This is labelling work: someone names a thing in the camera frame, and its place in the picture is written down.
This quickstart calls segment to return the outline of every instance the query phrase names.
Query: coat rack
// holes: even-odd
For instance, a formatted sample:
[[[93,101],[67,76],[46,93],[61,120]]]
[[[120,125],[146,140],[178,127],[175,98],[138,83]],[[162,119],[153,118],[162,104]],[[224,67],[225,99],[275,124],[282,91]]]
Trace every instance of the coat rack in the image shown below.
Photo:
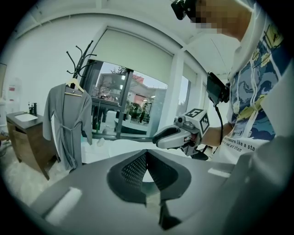
[[[72,57],[70,56],[69,52],[68,52],[68,51],[66,52],[66,53],[68,54],[69,58],[71,59],[71,61],[73,62],[73,66],[74,66],[74,72],[73,72],[73,73],[69,72],[68,70],[67,70],[67,72],[70,73],[70,74],[73,74],[73,78],[77,78],[78,75],[84,78],[85,76],[82,76],[82,75],[80,74],[80,71],[81,71],[83,68],[87,67],[87,66],[90,66],[90,65],[96,64],[96,62],[92,62],[92,63],[87,64],[87,65],[85,65],[85,66],[82,67],[82,65],[83,65],[83,63],[84,63],[84,60],[85,60],[85,58],[86,58],[87,56],[97,56],[97,55],[94,55],[94,54],[88,54],[88,55],[86,55],[86,54],[87,54],[87,51],[88,51],[88,49],[90,48],[90,46],[91,46],[92,43],[93,43],[93,40],[92,40],[92,41],[90,42],[90,44],[87,46],[87,49],[84,51],[84,53],[83,53],[83,51],[82,51],[78,46],[75,46],[75,47],[78,48],[78,49],[80,50],[80,52],[81,52],[81,57],[80,57],[80,59],[79,59],[79,62],[78,62],[77,67],[75,66],[74,60],[73,60]],[[71,84],[71,85],[70,85],[70,88],[73,88],[73,89],[74,89],[74,86],[75,86],[74,84]]]

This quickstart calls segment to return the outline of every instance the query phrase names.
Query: white floor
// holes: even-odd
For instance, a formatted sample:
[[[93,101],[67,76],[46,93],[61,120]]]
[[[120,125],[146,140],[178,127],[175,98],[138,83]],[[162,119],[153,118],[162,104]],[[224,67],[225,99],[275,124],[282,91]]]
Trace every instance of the white floor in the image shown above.
[[[93,140],[93,145],[89,145],[83,140],[82,142],[82,159],[85,163],[97,162],[105,158],[114,157],[119,154],[139,150],[139,149],[157,149],[152,143],[139,143],[131,140],[105,141],[103,146],[97,146],[98,140]],[[164,150],[179,156],[186,157],[180,150]],[[211,150],[205,152],[209,157]],[[27,205],[31,205],[34,200],[48,187],[68,175],[69,171],[65,171],[62,164],[54,162],[48,172],[50,180],[43,174],[35,171],[25,163],[19,163],[13,148],[7,148],[6,154],[0,157],[0,168],[2,177],[6,182],[7,188],[11,194]],[[144,182],[152,182],[150,174],[146,174]]]

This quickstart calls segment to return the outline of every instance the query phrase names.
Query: wooden cabinet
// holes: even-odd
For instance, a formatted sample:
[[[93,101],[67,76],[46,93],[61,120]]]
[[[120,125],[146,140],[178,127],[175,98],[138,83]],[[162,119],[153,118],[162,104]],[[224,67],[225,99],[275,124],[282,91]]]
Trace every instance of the wooden cabinet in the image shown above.
[[[45,166],[54,155],[58,156],[53,136],[51,141],[43,137],[43,117],[21,122],[15,116],[24,112],[7,114],[7,127],[13,150],[19,162],[24,162],[31,168],[41,172],[47,180],[49,176]]]

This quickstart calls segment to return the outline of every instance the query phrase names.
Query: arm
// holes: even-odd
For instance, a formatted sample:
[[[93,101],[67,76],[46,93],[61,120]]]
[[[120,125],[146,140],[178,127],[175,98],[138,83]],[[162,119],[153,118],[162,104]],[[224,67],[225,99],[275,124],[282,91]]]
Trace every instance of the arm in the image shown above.
[[[224,125],[223,136],[231,132],[233,129],[230,123]],[[202,138],[201,144],[218,147],[220,145],[221,127],[209,127]]]

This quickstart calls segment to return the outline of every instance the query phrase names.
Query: head-mounted camera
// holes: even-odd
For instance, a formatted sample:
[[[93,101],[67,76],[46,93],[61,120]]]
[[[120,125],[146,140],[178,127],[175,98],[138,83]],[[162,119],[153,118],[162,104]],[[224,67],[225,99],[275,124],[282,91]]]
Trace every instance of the head-mounted camera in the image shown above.
[[[196,5],[197,0],[175,0],[171,7],[176,17],[182,20],[187,15],[192,22],[196,22]]]

